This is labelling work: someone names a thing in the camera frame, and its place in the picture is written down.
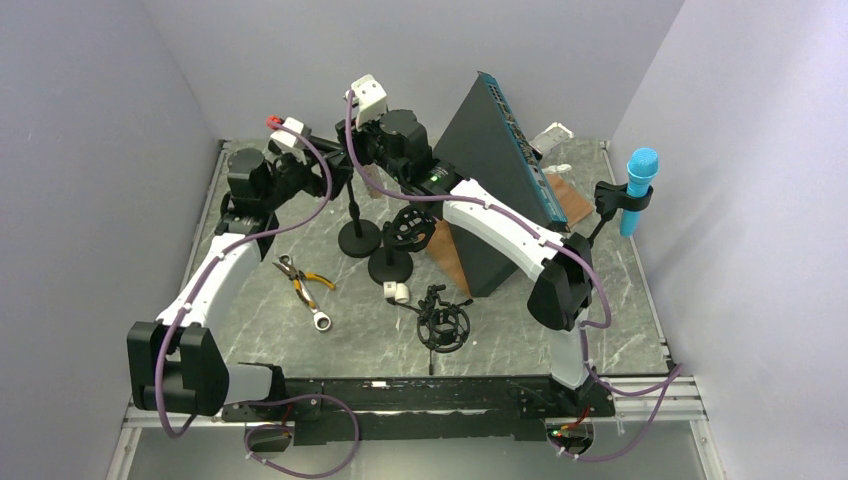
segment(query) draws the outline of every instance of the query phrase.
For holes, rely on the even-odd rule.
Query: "pliers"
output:
[[[294,266],[294,262],[292,262],[290,255],[283,255],[279,258],[278,262],[274,262],[274,266],[280,269],[289,280],[291,280],[292,285],[294,285],[294,290],[297,292],[298,298],[303,302],[304,305],[309,308],[309,311],[312,312],[312,323],[315,324],[315,328],[319,332],[326,332],[333,326],[332,320],[330,317],[321,311],[318,308],[318,303],[315,301],[315,297],[309,292],[309,289],[306,288],[305,281],[315,281],[319,283],[323,283],[330,290],[336,289],[336,284],[328,280],[326,277],[322,277],[317,273],[312,272],[304,272],[303,270],[298,269]]]

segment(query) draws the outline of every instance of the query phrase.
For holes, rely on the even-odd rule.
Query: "gray marble surface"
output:
[[[225,144],[224,150],[230,154],[245,147],[261,149],[266,143],[234,141]],[[574,139],[561,145],[544,165],[555,163],[572,165],[573,170],[563,178],[587,199],[592,198],[595,182],[610,179],[596,140]],[[387,183],[397,187],[391,180]],[[362,218],[377,225],[391,220],[404,206],[394,199],[369,198],[358,177],[354,189]],[[217,206],[226,190],[224,162],[193,268],[209,248],[219,218]],[[318,202],[306,194],[297,195],[278,210],[280,224],[304,218]],[[279,364],[287,376],[293,377],[427,375],[429,351],[418,341],[415,314],[383,301],[382,287],[368,276],[367,259],[349,258],[339,250],[338,231],[347,221],[347,198],[341,195],[307,226],[276,237],[269,257],[247,280],[233,302],[228,322],[216,333],[215,340],[227,362]],[[575,230],[588,235],[596,222],[593,213]],[[313,327],[312,316],[297,299],[291,283],[269,261],[283,254],[292,255],[301,269],[337,283],[333,292],[320,284],[310,286],[321,308],[333,319],[329,332],[320,333]],[[415,253],[413,258],[415,271],[407,282],[413,301],[433,283],[448,285],[443,299],[464,300],[426,252]],[[618,235],[617,220],[599,236],[593,260],[613,311],[613,326],[590,334],[592,357],[599,370],[618,374],[667,372],[641,272],[630,241]],[[532,286],[519,271],[493,295],[468,307],[470,339],[455,353],[435,355],[436,375],[548,373],[544,328],[525,307]],[[602,318],[597,297],[590,317]]]

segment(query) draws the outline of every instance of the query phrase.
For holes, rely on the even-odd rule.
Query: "white wall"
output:
[[[103,478],[216,142],[140,2],[30,0],[0,15],[0,156],[0,478]]]
[[[682,0],[144,0],[221,138],[270,114],[327,134],[372,73],[432,135],[493,74],[529,134],[609,138]]]
[[[688,0],[613,137],[660,153],[637,231],[730,478],[846,478],[848,5]]]

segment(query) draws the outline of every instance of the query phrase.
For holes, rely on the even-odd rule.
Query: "black stand base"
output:
[[[383,234],[373,222],[359,220],[362,227],[362,236],[356,236],[356,220],[347,222],[339,231],[339,248],[348,257],[365,258],[378,248],[382,243]]]
[[[380,247],[368,259],[368,275],[371,280],[383,282],[405,282],[412,276],[412,255],[407,252]]]

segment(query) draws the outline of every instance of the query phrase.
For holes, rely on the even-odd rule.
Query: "blue microphone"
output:
[[[630,181],[627,182],[627,194],[631,197],[644,197],[659,169],[660,158],[653,148],[643,147],[634,151],[630,161],[627,162],[627,175],[630,177]],[[619,229],[622,237],[633,235],[641,213],[622,210]]]

